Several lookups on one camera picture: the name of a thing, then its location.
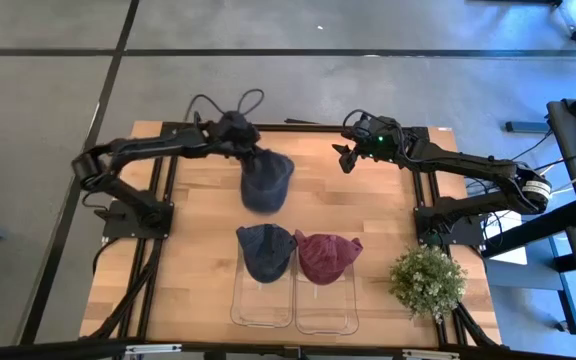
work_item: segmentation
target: wooden table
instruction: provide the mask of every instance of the wooden table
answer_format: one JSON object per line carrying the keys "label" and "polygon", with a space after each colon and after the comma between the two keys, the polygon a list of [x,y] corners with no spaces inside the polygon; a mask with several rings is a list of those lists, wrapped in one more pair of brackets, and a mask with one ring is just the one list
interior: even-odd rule
{"label": "wooden table", "polygon": [[[161,122],[136,122],[133,137],[158,136]],[[430,128],[431,140],[455,150],[450,129]],[[436,347],[431,319],[410,319],[410,313],[388,290],[393,260],[417,246],[412,209],[412,174],[388,163],[359,161],[351,174],[339,168],[332,143],[348,143],[335,133],[262,132],[260,146],[288,155],[295,173],[284,206],[271,216],[244,208],[239,193],[240,167],[236,160],[211,155],[180,159],[172,200],[175,214],[165,241],[150,314],[147,338],[157,341],[247,343],[281,345],[344,345]],[[162,196],[168,159],[162,167]],[[146,189],[154,161],[133,162],[122,179]],[[422,175],[424,186],[428,181]],[[463,178],[438,173],[442,196],[466,196]],[[276,223],[291,233],[334,233],[358,237],[364,246],[354,264],[359,329],[347,336],[304,335],[294,322],[285,328],[261,329],[236,325],[230,308],[237,264],[235,229]],[[126,290],[136,241],[119,240],[100,257],[81,335],[96,330]],[[486,274],[480,258],[468,247],[451,252],[467,271],[463,303],[486,334],[500,343]],[[129,334],[135,334],[141,309],[137,299]],[[452,320],[447,336],[456,343]]]}

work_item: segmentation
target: navy blue baseball cap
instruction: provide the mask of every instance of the navy blue baseball cap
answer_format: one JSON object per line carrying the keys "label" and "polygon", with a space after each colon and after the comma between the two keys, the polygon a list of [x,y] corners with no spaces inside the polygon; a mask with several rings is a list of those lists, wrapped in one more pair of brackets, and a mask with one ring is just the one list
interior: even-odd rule
{"label": "navy blue baseball cap", "polygon": [[246,269],[260,283],[271,283],[281,277],[290,263],[297,241],[275,224],[237,229]]}
{"label": "navy blue baseball cap", "polygon": [[278,211],[286,200],[295,164],[287,156],[261,150],[251,166],[241,172],[241,199],[248,209],[259,213]]}

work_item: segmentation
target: clear plastic container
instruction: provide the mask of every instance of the clear plastic container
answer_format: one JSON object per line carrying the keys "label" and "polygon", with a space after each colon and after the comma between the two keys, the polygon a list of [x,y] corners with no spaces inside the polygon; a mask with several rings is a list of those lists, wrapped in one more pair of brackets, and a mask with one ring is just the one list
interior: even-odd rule
{"label": "clear plastic container", "polygon": [[276,281],[263,284],[253,279],[244,262],[239,246],[237,273],[230,317],[235,324],[255,327],[280,328],[293,319],[293,291],[295,252],[286,271]]}
{"label": "clear plastic container", "polygon": [[351,335],[359,329],[353,265],[328,285],[316,285],[296,266],[295,325],[308,335]]}

